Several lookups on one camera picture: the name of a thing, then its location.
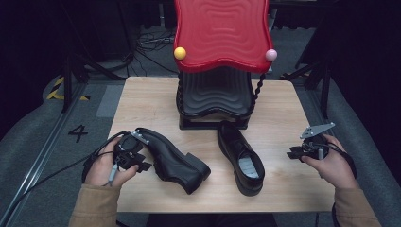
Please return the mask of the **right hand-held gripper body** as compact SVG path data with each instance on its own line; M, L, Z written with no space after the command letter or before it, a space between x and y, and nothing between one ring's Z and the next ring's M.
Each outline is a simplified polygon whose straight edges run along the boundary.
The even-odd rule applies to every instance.
M319 160L318 149L323 149L323 158L328 154L327 140L323 133L332 129L335 126L333 122L328 124L308 126L301 134L300 138L303 140L301 147L304 154Z

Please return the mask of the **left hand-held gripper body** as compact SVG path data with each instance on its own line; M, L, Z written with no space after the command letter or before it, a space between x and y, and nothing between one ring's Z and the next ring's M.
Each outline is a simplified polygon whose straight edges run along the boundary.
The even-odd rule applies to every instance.
M125 131L122 138L114 146L113 162L125 170L132 166L139 166L137 154L149 143L139 131Z

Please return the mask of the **black leather shoe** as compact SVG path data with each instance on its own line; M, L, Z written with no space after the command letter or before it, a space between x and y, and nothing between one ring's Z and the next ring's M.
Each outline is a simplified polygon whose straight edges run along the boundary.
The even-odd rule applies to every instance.
M205 162L191 153L183 154L162 134L146 128L137 128L135 132L144 139L162 181L177 183L190 195L211 174Z
M218 124L218 145L233 169L238 190L245 196L257 195L265 178L265 168L240 130L229 121Z

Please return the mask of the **red and black shoe rack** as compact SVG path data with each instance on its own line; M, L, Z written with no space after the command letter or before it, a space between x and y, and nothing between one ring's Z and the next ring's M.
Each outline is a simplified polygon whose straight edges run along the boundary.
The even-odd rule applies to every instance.
M269 0L174 0L176 105L182 130L215 129L230 120L245 129L277 58Z

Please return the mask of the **person's right hand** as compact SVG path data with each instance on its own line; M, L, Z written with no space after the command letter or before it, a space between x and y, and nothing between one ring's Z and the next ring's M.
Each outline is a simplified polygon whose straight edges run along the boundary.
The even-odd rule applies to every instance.
M351 167L343 156L336 150L330 149L322 160L303 156L302 161L315 168L327 182L341 189L359 189Z

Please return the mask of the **person's left hand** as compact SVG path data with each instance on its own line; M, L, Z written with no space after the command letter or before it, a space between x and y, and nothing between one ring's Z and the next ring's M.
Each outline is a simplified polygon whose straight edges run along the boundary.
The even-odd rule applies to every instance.
M118 142L119 138L115 138L99 152L99 157L93 162L86 175L86 184L95 186L119 187L136 175L138 166L131 166L129 169L124 171L116 170L113 179L109 180L113 170L114 146Z

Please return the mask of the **black tripod stand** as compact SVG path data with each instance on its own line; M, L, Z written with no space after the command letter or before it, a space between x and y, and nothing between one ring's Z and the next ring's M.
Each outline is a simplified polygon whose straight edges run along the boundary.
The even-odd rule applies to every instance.
M86 0L55 0L61 11L63 19L58 25L64 45L64 62L61 75L64 82L64 100L61 112L64 114L74 101L72 91L72 77L78 83L87 83L90 79L86 65L91 66L96 72L103 74L111 80L125 80L115 74L111 69L101 66L94 57L96 47L86 43L84 35L92 38L91 42L99 45L92 28L92 19L85 13Z
M330 87L332 49L329 32L325 27L330 22L330 15L335 12L338 0L288 0L284 2L286 9L292 9L302 14L320 14L321 19L310 38L300 59L296 63L297 70L284 74L281 80L291 81L299 76L309 73L304 83L307 90L315 90L322 85L320 108L325 119L327 116L327 103Z

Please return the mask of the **yellow and black floor tape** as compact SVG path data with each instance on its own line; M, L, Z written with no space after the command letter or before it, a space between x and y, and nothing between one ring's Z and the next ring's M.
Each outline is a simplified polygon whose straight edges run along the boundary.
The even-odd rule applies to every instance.
M55 81L55 83L54 83L54 85L53 85L51 91L49 92L49 94L47 95L46 98L47 98L47 99L64 100L64 95L61 95L61 94L58 93L58 91L59 91L59 89L61 88L61 86L62 86L63 83L64 83L64 77L59 77L59 78Z

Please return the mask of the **metal floor rail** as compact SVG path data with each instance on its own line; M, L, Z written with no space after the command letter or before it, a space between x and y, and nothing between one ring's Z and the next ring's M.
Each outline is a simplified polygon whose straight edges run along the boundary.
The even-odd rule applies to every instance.
M86 84L77 84L63 113L63 102L47 100L17 124L0 142L0 227L12 224L26 192L39 180L68 117Z

